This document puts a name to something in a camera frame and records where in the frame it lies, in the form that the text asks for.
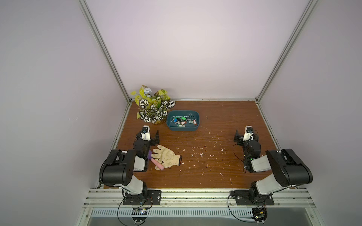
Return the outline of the teal plastic storage box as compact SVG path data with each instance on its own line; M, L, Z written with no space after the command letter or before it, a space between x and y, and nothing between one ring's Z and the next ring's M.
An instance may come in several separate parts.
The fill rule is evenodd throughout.
M200 115L197 111L173 110L168 113L166 124L171 131L196 131Z

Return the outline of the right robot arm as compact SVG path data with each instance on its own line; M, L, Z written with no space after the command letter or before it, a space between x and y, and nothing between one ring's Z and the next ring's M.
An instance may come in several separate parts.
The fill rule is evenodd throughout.
M244 195L250 201L260 203L274 193L312 183L312 172L292 149L271 150L261 155L261 144L253 127L246 126L243 135L236 131L233 141L243 149L244 172L271 171L271 175L251 184L248 194Z

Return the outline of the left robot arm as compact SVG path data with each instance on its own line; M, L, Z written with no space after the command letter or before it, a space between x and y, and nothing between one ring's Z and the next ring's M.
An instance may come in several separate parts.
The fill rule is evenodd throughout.
M159 132L154 138L150 136L149 126L144 126L136 135L133 148L129 150L112 150L103 162L99 172L99 182L108 187L118 187L126 192L126 197L146 199L147 185L137 179L135 172L146 172L150 162L152 146L159 144Z

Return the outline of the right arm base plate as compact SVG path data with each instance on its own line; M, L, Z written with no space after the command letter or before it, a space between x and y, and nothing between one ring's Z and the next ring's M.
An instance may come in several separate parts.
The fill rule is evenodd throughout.
M275 204L271 195L260 195L248 190L233 190L230 195L235 199L238 206L273 206Z

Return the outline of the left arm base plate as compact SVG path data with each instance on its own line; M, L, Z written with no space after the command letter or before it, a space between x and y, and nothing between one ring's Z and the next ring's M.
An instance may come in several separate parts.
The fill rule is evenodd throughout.
M130 195L126 193L124 195L123 205L125 206L142 206L142 205L160 205L162 197L161 190L150 190L146 193L141 193L139 195Z

